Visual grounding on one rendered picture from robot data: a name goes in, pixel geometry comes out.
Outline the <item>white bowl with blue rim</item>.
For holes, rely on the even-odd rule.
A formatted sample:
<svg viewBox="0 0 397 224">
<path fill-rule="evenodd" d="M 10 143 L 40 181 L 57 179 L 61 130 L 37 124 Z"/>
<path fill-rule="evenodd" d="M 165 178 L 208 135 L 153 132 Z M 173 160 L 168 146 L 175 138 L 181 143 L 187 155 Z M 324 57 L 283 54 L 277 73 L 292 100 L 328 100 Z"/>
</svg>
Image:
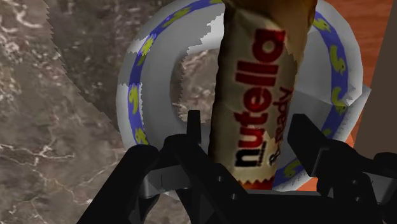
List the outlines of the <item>white bowl with blue rim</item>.
<svg viewBox="0 0 397 224">
<path fill-rule="evenodd" d="M 130 45 L 116 95 L 118 126 L 126 147 L 149 144 L 159 148 L 167 136 L 183 131 L 171 104 L 172 70 L 187 55 L 220 49 L 224 14 L 222 0 L 176 0 Z M 331 4 L 318 0 L 271 189 L 296 190 L 309 180 L 284 141 L 295 113 L 307 115 L 325 136 L 345 141 L 369 95 L 370 89 L 363 84 L 360 49 L 349 24 Z M 210 133 L 211 125 L 203 131 L 206 152 Z"/>
</svg>

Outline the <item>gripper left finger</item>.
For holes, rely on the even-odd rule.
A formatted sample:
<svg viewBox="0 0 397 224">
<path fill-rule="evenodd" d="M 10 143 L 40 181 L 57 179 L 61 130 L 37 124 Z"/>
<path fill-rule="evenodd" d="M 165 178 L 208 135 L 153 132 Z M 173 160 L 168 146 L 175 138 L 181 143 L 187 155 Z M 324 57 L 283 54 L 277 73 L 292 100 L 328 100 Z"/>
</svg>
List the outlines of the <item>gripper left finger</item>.
<svg viewBox="0 0 397 224">
<path fill-rule="evenodd" d="M 186 133 L 167 137 L 161 150 L 128 149 L 76 224 L 144 224 L 162 190 L 176 191 L 192 224 L 247 224 L 247 192 L 199 146 L 199 127 L 190 111 Z"/>
</svg>

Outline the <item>cream wrapped snack bar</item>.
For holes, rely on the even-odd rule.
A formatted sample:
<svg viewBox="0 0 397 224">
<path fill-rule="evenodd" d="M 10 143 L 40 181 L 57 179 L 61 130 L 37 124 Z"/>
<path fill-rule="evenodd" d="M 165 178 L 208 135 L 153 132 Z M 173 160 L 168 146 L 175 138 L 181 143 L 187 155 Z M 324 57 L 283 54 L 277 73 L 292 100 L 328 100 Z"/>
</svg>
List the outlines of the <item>cream wrapped snack bar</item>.
<svg viewBox="0 0 397 224">
<path fill-rule="evenodd" d="M 318 0 L 222 0 L 208 154 L 248 190 L 271 189 Z"/>
</svg>

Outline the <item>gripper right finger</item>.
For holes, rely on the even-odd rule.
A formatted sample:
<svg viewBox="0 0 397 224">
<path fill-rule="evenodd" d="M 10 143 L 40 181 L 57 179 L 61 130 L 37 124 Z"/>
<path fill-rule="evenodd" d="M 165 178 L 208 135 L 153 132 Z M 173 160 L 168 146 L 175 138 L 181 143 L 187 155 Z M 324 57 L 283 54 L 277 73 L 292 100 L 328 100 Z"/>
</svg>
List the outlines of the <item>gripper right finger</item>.
<svg viewBox="0 0 397 224">
<path fill-rule="evenodd" d="M 327 138 L 305 114 L 294 114 L 288 144 L 317 191 L 330 200 L 335 224 L 397 224 L 397 154 L 360 155 Z"/>
</svg>

